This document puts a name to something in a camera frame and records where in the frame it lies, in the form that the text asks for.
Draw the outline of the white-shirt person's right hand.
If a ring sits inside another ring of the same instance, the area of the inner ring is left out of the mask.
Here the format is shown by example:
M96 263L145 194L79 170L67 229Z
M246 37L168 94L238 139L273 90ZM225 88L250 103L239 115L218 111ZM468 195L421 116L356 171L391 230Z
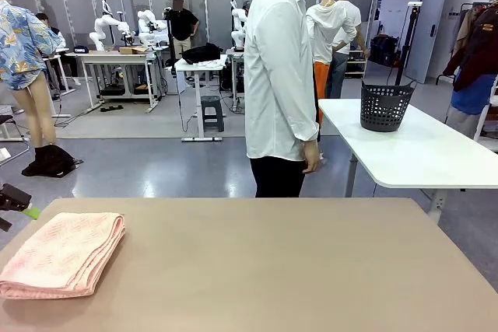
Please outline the white-shirt person's right hand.
M303 173L310 174L316 172L321 164L320 152L316 140L303 143L303 155L306 163Z

